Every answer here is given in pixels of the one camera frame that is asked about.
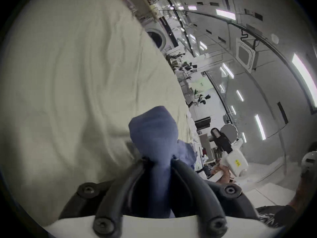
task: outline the screw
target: screw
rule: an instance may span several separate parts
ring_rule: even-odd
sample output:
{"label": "screw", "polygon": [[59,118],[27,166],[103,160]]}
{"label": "screw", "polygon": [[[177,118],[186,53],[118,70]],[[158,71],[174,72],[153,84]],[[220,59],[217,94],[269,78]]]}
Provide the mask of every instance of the screw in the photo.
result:
{"label": "screw", "polygon": [[222,217],[217,217],[210,221],[207,226],[207,231],[212,235],[223,235],[227,232],[227,222]]}
{"label": "screw", "polygon": [[225,188],[225,191],[226,191],[228,194],[234,194],[234,193],[236,192],[236,189],[235,189],[235,187],[233,187],[233,186],[227,186],[227,187]]}
{"label": "screw", "polygon": [[100,218],[94,221],[93,229],[100,234],[110,234],[114,231],[114,224],[109,219]]}
{"label": "screw", "polygon": [[84,188],[84,193],[86,193],[86,194],[93,194],[94,192],[95,192],[95,189],[91,186],[86,186]]}

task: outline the blue fabric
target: blue fabric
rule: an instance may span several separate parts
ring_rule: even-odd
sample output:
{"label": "blue fabric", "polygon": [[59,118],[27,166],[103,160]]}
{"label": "blue fabric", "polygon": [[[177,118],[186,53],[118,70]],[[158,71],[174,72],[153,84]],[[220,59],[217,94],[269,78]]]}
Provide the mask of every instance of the blue fabric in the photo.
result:
{"label": "blue fabric", "polygon": [[177,140],[177,124],[163,106],[134,117],[129,130],[141,156],[154,162],[150,173],[149,217],[168,218],[171,213],[168,201],[171,159],[176,156],[193,167],[196,154],[190,144]]}

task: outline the yellow sticker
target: yellow sticker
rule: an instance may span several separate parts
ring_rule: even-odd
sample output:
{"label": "yellow sticker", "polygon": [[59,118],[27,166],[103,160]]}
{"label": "yellow sticker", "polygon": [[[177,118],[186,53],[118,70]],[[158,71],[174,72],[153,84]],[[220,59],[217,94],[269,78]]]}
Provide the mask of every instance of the yellow sticker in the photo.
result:
{"label": "yellow sticker", "polygon": [[237,167],[239,167],[241,165],[241,163],[238,160],[236,160],[236,165],[237,165]]}

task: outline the wrinkled white cloth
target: wrinkled white cloth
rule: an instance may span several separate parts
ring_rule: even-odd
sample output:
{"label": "wrinkled white cloth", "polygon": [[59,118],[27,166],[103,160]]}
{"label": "wrinkled white cloth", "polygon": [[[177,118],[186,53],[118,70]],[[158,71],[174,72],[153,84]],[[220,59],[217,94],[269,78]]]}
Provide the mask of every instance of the wrinkled white cloth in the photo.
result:
{"label": "wrinkled white cloth", "polygon": [[133,117],[165,106],[190,142],[177,79],[121,0],[30,0],[0,72],[1,168],[41,225],[80,184],[114,179],[133,162]]}

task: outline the ceiling light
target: ceiling light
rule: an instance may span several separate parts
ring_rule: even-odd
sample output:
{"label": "ceiling light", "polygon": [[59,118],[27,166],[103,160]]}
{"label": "ceiling light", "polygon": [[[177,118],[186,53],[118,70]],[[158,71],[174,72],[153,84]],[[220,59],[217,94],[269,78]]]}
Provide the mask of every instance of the ceiling light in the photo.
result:
{"label": "ceiling light", "polygon": [[196,6],[192,6],[192,5],[188,6],[188,9],[189,10],[197,10]]}
{"label": "ceiling light", "polygon": [[224,71],[224,69],[222,67],[220,67],[220,70],[223,72],[223,74],[226,76],[227,73]]}
{"label": "ceiling light", "polygon": [[217,15],[236,20],[236,15],[232,12],[216,9]]}
{"label": "ceiling light", "polygon": [[246,142],[247,142],[247,139],[245,138],[244,132],[242,132],[241,134],[242,134],[242,137],[243,137],[243,141],[246,143]]}
{"label": "ceiling light", "polygon": [[233,75],[232,71],[228,68],[228,66],[225,65],[224,63],[222,64],[222,66],[225,68],[225,70],[228,72],[230,77],[233,79],[235,77],[235,75]]}
{"label": "ceiling light", "polygon": [[224,93],[224,88],[222,87],[222,85],[219,85],[221,92]]}
{"label": "ceiling light", "polygon": [[261,136],[262,136],[262,140],[265,140],[266,136],[265,136],[264,129],[263,129],[262,123],[260,121],[259,115],[256,115],[255,118],[256,118],[256,122],[258,124]]}
{"label": "ceiling light", "polygon": [[235,108],[233,106],[231,106],[231,109],[232,109],[232,112],[236,115],[237,113],[236,113]]}
{"label": "ceiling light", "polygon": [[311,77],[309,71],[307,70],[303,62],[299,59],[299,57],[296,54],[294,54],[293,56],[292,63],[295,65],[295,67],[298,69],[299,73],[303,77],[313,98],[314,106],[317,107],[317,88],[313,81],[313,78]]}
{"label": "ceiling light", "polygon": [[202,42],[199,42],[199,43],[205,50],[207,50],[207,46],[204,43],[202,43]]}
{"label": "ceiling light", "polygon": [[240,91],[237,90],[236,92],[237,92],[237,95],[239,96],[240,101],[244,101],[244,99],[243,99],[243,97],[242,97]]}

